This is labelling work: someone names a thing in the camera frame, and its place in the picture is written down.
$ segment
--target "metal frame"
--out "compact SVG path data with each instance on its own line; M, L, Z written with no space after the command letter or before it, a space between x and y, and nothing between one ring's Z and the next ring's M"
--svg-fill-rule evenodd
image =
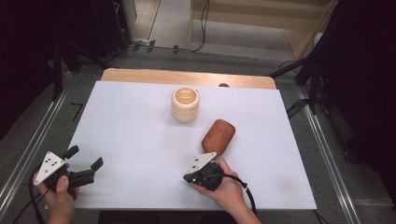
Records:
M308 95L303 87L297 86L297 90L301 99L308 99ZM355 205L352 202L352 198L349 195L347 186L341 176L340 171L338 170L334 157L332 156L332 151L327 144L323 131L321 130L318 117L312 113L308 105L306 105L304 109L314 136L317 139L320 154L322 155L323 161L326 164L326 168L329 172L330 179L332 180L338 201L340 202L344 211L346 221L349 224L360 224L361 220L359 219Z
M47 110L44 118L41 120L38 128L35 130L35 133L30 140L28 146L24 150L20 160L9 176L6 184L2 187L0 192L0 221L3 219L9 205L12 202L23 178L26 176L29 167L31 166L33 159L35 158L35 154L40 149L40 146L47 135L48 130L52 122L55 120L56 115L59 112L62 104L64 103L64 98L68 93L68 89L72 81L74 80L75 75L71 72L67 72L64 77L64 90L62 91L60 97L57 101L53 101L49 109Z

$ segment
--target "black cable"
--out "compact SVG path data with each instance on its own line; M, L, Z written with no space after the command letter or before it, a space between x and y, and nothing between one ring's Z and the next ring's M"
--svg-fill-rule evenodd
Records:
M46 191L46 193L44 193L44 195L42 195L37 203L41 202L41 200L46 196L46 194L49 192L50 190L48 189ZM38 198L41 195L41 193L37 193L37 195L35 195L35 199ZM17 224L20 221L20 218L22 216L22 214L25 212L25 210L29 207L29 205L32 203L32 201L29 201L29 203L27 203L22 209L21 211L17 214L17 216L14 218L14 220L12 221L12 224Z
M324 219L323 216L320 215L320 213L318 212L318 210L314 210L314 213L315 213L315 216L317 217L318 222L319 222L320 224L323 223L322 220L324 221L324 223L329 224L329 222L328 222L326 219Z
M204 47L205 42L206 42L206 23L207 23L207 15L209 14L209 0L206 0L206 3L204 5L204 8L202 10L201 14L201 29L202 29L202 41L201 45L197 49L175 49L175 48L168 48L168 47L156 47L156 46L144 46L144 45L131 45L130 48L127 48L125 50L118 51L117 53L124 52L129 49L135 49L135 48L147 48L147 49L171 49L171 50L177 50L177 51L186 51L186 52L196 52L200 50L201 48Z
M37 206L37 202L35 201L35 195L33 194L33 177L35 175L35 173L40 169L41 164L38 164L35 169L33 170L33 172L30 174L30 178L29 178L29 195L30 195L30 201L32 203L33 208L35 209L35 218L37 219L37 222L39 224L46 224L46 222L44 221L43 216L41 216L40 211L38 210L38 206Z
M226 174L220 174L220 175L206 175L204 178L212 178L212 177L229 177L233 180L238 181L241 183L242 187L245 189L248 198L250 199L250 204L251 204L251 210L253 211L254 215L257 216L257 209L256 209L256 204L254 203L253 195L251 194L250 190L248 189L248 184L243 182L239 177L234 176L234 175L226 175Z

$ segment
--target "orange object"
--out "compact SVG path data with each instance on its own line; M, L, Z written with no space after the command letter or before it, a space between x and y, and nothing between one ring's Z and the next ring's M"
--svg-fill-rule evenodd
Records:
M230 144L235 127L223 119L217 119L202 140L202 147L206 153L216 152L222 155Z

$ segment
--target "wooden table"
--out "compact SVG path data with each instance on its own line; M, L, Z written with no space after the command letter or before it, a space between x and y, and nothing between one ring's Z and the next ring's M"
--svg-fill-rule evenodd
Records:
M221 83L226 83L230 87L276 90L275 82L271 77L177 72L149 69L109 68L103 73L102 80L200 86L218 86Z
M191 0L190 48L192 21L201 19L205 3ZM324 31L336 4L334 0L210 0L207 20L284 29L298 60Z

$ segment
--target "floor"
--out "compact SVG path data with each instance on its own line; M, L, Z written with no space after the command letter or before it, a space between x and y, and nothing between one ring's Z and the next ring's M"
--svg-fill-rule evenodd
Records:
M146 16L154 14L157 0L135 0L136 10ZM136 27L153 25L152 36L155 46L181 49L189 47L190 1L162 0L158 16L150 20L153 24L141 22ZM135 33L136 41L141 41L141 34ZM223 22L208 21L206 24L205 47L201 52L232 55L240 57L275 60L279 62L294 60L285 31L275 28L247 26ZM193 22L191 48L200 46L203 38L201 22Z

